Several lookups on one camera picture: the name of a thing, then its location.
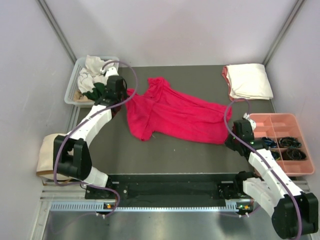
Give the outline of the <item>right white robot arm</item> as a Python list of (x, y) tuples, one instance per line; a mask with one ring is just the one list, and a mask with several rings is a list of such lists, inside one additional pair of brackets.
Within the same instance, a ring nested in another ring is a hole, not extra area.
[(245, 157), (257, 173), (239, 172), (233, 192), (239, 198), (250, 196), (270, 216), (282, 239), (298, 239), (319, 230), (319, 201), (303, 191), (277, 164), (263, 140), (254, 137), (253, 120), (240, 119), (228, 130), (225, 145)]

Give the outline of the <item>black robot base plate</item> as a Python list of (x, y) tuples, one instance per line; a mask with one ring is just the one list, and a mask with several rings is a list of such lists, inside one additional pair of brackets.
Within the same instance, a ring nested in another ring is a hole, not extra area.
[(234, 173), (112, 174), (120, 207), (222, 207), (227, 200), (251, 204), (234, 185)]

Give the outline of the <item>red t-shirt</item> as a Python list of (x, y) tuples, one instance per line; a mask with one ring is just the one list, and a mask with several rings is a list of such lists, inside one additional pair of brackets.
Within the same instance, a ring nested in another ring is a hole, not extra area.
[(148, 141), (153, 133), (198, 143), (221, 145), (228, 137), (225, 123), (232, 109), (178, 92), (163, 77), (148, 79), (148, 89), (126, 104), (130, 133)]

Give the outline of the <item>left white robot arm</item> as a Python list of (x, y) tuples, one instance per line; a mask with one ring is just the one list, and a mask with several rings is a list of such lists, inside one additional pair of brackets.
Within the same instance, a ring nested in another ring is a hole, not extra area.
[(127, 83), (123, 77), (112, 75), (104, 86), (102, 95), (90, 112), (74, 130), (58, 135), (53, 141), (53, 178), (58, 174), (96, 186), (102, 198), (109, 198), (114, 191), (109, 176), (93, 167), (89, 146), (100, 130), (120, 111), (128, 98)]

